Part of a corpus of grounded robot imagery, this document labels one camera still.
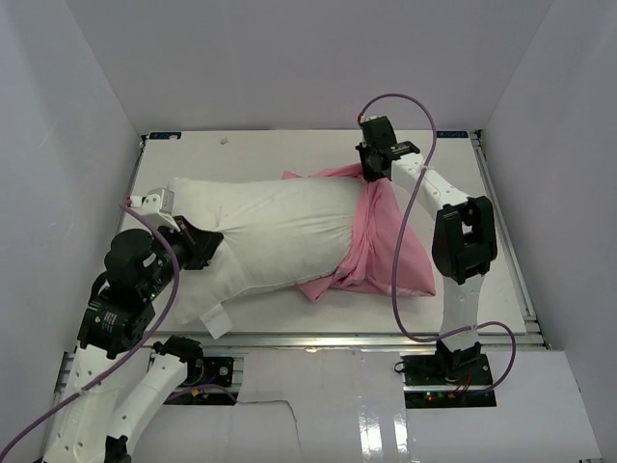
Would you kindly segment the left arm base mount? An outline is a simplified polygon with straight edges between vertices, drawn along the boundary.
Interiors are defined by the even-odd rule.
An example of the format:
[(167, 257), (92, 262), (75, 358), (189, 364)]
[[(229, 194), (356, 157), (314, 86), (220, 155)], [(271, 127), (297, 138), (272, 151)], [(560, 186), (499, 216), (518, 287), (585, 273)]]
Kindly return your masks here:
[(234, 405), (230, 390), (234, 358), (206, 356), (196, 340), (172, 336), (153, 346), (157, 355), (171, 354), (186, 366), (186, 377), (165, 401), (169, 405)]

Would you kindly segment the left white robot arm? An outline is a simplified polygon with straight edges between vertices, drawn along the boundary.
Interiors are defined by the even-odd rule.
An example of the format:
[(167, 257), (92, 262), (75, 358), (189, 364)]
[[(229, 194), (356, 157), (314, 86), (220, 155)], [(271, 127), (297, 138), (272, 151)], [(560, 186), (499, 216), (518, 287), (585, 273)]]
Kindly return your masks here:
[(223, 235), (200, 231), (182, 216), (174, 228), (148, 226), (117, 234), (93, 286), (78, 333), (72, 402), (60, 417), (44, 462), (129, 462), (144, 430), (173, 390), (198, 382), (202, 350), (195, 340), (172, 336), (154, 345), (154, 362), (126, 399), (129, 359), (145, 341), (153, 302), (177, 288), (181, 270), (202, 270)]

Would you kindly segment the pink floral pillowcase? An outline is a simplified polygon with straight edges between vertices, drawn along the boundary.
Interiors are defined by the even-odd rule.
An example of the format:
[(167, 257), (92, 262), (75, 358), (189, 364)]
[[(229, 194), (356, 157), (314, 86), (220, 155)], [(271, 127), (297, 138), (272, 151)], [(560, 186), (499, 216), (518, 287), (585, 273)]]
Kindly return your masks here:
[(399, 296), (434, 296), (436, 285), (431, 260), (410, 227), (404, 230), (396, 285), (391, 284), (402, 214), (390, 182), (385, 178), (374, 182), (364, 180), (359, 164), (327, 169), (316, 176), (356, 179), (362, 189), (347, 256), (330, 275), (298, 284), (297, 288), (312, 302), (318, 301), (328, 289), (382, 295), (391, 295), (395, 289)]

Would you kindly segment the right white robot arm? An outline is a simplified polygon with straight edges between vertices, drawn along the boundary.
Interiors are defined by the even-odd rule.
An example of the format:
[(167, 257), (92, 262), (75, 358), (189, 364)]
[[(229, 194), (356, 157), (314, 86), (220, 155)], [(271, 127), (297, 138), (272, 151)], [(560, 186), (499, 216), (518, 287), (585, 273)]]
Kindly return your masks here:
[(472, 197), (459, 190), (432, 170), (414, 143), (397, 140), (387, 117), (359, 117), (359, 126), (362, 141), (356, 150), (363, 177), (392, 181), (434, 220), (431, 256), (443, 277), (435, 371), (444, 383), (458, 384), (481, 354), (480, 290), (497, 255), (493, 204), (485, 196)]

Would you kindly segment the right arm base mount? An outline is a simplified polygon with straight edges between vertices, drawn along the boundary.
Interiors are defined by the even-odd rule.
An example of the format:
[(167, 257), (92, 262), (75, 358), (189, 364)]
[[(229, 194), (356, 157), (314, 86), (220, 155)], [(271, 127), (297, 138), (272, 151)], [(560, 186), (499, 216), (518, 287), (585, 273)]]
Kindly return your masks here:
[(435, 355), (403, 356), (393, 370), (403, 379), (408, 410), (495, 408), (493, 375), (485, 354), (456, 372), (446, 372)]

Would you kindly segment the white pillow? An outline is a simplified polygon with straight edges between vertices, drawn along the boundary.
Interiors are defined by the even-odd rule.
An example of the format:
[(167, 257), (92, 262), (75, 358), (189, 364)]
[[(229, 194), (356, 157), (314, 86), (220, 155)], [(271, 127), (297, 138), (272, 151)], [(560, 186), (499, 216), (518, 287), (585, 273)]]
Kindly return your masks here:
[(333, 274), (350, 251), (363, 183), (352, 177), (244, 183), (173, 178), (168, 187), (174, 214), (223, 236), (207, 267), (181, 275), (174, 319), (185, 325), (243, 294)]

